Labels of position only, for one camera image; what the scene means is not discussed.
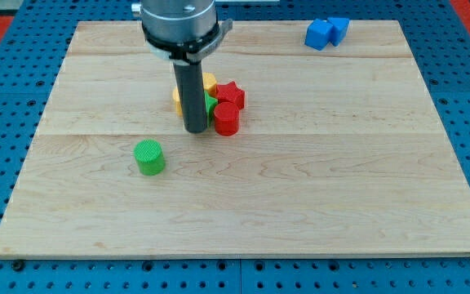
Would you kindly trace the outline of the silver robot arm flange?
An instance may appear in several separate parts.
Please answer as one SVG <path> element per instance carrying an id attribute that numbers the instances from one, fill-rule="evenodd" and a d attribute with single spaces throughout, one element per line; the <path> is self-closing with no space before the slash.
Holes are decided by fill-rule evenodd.
<path id="1" fill-rule="evenodd" d="M 233 29 L 219 21 L 215 0 L 139 0 L 131 4 L 149 50 L 176 65 L 195 65 L 211 55 Z"/>

